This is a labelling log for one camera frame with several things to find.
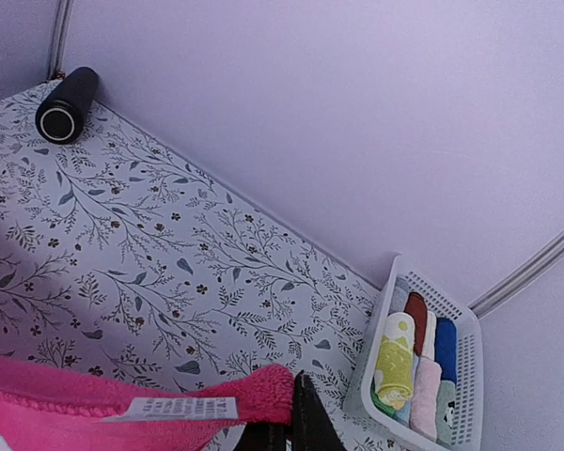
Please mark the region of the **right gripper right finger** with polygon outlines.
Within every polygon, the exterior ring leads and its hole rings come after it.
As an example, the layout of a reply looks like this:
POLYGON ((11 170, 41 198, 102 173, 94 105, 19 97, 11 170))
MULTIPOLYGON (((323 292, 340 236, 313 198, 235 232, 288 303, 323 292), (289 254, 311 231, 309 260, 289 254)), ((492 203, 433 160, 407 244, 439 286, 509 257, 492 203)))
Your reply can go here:
POLYGON ((291 412, 291 449, 346 451, 324 409, 311 378, 301 371, 294 379, 291 412))

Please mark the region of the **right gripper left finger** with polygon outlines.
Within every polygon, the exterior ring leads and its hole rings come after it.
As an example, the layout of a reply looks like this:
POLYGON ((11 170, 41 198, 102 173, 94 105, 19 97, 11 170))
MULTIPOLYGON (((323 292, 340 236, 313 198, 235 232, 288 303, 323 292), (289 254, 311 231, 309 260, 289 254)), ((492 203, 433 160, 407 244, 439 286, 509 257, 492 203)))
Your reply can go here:
POLYGON ((286 432, 282 424, 249 423, 245 426, 234 451, 285 451, 286 432))

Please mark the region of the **green yellow patterned towel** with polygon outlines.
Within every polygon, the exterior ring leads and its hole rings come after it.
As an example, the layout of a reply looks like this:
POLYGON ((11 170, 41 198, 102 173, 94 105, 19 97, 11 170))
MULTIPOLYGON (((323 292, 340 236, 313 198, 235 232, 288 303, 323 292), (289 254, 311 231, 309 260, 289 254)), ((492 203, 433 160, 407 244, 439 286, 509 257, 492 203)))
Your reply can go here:
POLYGON ((378 350, 373 376, 375 400, 385 411, 404 407, 414 391, 415 322, 404 312, 390 314, 378 350))

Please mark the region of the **pink towel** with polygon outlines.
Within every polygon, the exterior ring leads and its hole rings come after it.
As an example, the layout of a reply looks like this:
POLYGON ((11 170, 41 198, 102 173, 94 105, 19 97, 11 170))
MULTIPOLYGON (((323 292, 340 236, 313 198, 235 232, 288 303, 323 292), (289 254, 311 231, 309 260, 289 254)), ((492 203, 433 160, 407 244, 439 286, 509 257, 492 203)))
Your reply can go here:
POLYGON ((136 398, 176 394, 0 355, 0 436, 13 450, 201 450, 222 429, 290 424, 293 377, 282 365, 182 399, 232 398, 237 417, 119 422, 136 398))

